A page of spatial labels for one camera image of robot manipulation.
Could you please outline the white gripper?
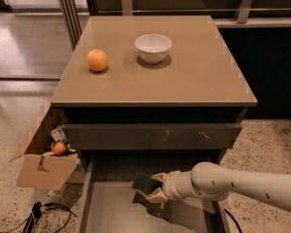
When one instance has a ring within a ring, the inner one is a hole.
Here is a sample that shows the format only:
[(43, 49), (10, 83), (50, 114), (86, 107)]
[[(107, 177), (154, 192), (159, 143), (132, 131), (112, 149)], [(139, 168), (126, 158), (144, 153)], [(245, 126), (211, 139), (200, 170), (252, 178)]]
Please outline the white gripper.
[(158, 173), (151, 176), (157, 182), (163, 182), (162, 188), (155, 189), (145, 199), (153, 204), (162, 204), (168, 201), (180, 201), (193, 196), (191, 172), (172, 171), (168, 174)]

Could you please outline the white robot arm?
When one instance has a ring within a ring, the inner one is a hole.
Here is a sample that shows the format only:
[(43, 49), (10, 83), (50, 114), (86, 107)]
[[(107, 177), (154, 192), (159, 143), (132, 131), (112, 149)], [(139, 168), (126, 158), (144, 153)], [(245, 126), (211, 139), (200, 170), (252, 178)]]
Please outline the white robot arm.
[(237, 193), (291, 213), (291, 175), (238, 171), (200, 162), (191, 171), (171, 171), (151, 176), (145, 197), (151, 203), (186, 198), (224, 200)]

